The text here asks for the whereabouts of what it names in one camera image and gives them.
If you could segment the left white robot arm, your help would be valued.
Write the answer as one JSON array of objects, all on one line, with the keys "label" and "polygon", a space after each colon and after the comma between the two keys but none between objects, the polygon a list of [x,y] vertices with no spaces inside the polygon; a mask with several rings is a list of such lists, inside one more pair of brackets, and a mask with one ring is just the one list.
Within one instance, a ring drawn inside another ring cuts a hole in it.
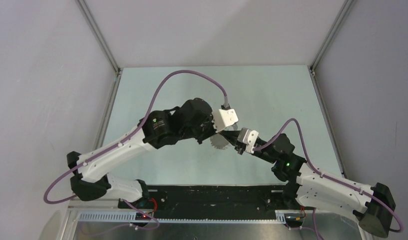
[{"label": "left white robot arm", "polygon": [[216,133],[212,119],[212,108],[207,102],[190,99],[182,106],[152,111],[130,133],[96,152],[70,152],[67,155],[69,168],[80,166],[70,178],[72,191],[85,202],[118,198],[137,208],[148,206],[150,195],[143,180],[129,181],[110,172],[128,160],[181,140],[196,139],[201,144]]}]

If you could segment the metal keyring band with rings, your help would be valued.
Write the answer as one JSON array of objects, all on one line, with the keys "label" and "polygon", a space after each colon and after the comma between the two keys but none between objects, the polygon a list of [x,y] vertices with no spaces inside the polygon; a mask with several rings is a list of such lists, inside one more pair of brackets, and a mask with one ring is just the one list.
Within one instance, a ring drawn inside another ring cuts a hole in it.
[{"label": "metal keyring band with rings", "polygon": [[[236,131],[238,125],[234,124],[225,128],[225,131]],[[221,132],[210,137],[210,144],[213,148],[218,150],[226,150],[231,144],[221,135]]]}]

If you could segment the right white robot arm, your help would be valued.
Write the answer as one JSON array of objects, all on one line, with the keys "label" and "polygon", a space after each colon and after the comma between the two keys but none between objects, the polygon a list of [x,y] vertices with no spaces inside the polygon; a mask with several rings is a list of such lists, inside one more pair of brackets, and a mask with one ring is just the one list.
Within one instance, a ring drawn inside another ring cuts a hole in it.
[{"label": "right white robot arm", "polygon": [[308,158],[294,154],[295,147],[284,133],[262,150],[256,148],[266,142],[255,130],[224,130],[220,135],[238,154],[248,153],[273,164],[271,171],[275,177],[286,183],[282,192],[285,207],[302,206],[335,213],[379,238],[387,238],[392,231],[396,204],[387,185],[363,184],[310,166]]}]

